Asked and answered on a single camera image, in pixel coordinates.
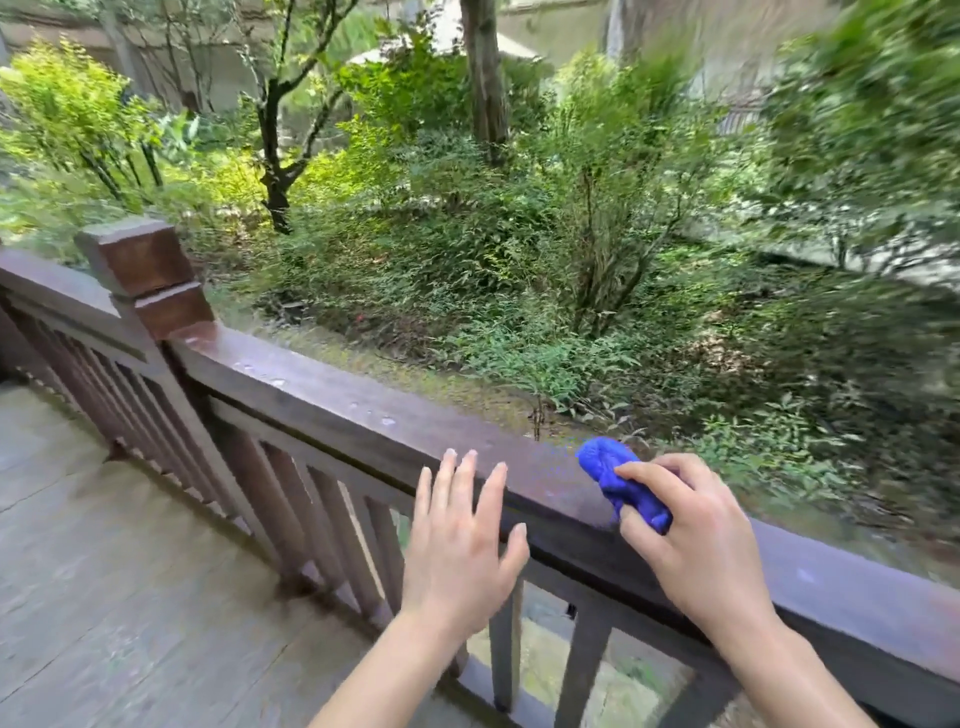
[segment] person's right hand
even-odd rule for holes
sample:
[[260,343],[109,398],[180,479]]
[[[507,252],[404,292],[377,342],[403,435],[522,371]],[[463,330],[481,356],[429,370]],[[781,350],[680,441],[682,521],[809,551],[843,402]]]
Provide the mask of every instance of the person's right hand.
[[730,488],[693,454],[672,453],[616,469],[644,483],[673,513],[661,536],[630,506],[620,532],[663,591],[721,652],[745,634],[781,624],[763,578],[754,530]]

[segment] blue cloth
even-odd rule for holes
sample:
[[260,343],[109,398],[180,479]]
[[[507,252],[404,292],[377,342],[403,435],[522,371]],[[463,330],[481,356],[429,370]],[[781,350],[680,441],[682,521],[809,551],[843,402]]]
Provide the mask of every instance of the blue cloth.
[[673,522],[673,514],[643,483],[624,480],[613,469],[639,460],[627,446],[609,437],[594,437],[577,450],[580,467],[597,481],[600,490],[616,511],[617,519],[624,505],[632,505],[647,523],[661,535]]

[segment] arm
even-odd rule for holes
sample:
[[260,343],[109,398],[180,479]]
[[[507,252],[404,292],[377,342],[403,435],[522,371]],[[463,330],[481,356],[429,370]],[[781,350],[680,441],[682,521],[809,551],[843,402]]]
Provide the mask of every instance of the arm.
[[473,512],[476,452],[454,472],[448,450],[431,487],[424,468],[403,572],[400,613],[327,701],[309,728],[401,728],[454,654],[483,629],[530,558],[526,527],[499,556],[507,466],[493,469]]
[[803,637],[774,610],[750,521],[696,455],[627,463],[673,512],[666,536],[629,506],[620,530],[664,592],[710,639],[774,728],[874,728]]

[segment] forearm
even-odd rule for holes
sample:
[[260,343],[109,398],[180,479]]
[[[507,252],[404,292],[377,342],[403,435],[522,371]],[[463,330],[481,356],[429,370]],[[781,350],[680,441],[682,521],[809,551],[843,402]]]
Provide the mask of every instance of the forearm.
[[786,625],[722,642],[721,654],[772,728],[876,728],[810,643]]
[[333,693],[309,728],[402,728],[459,645],[402,613]]

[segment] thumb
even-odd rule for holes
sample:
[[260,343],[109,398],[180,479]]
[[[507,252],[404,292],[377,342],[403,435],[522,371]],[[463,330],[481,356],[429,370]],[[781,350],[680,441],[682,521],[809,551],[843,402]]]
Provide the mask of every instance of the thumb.
[[663,537],[633,506],[625,505],[620,509],[620,534],[650,566],[658,562],[663,553]]
[[530,546],[527,544],[527,524],[518,523],[510,532],[507,547],[500,559],[500,578],[512,589],[520,577],[520,572],[530,560]]

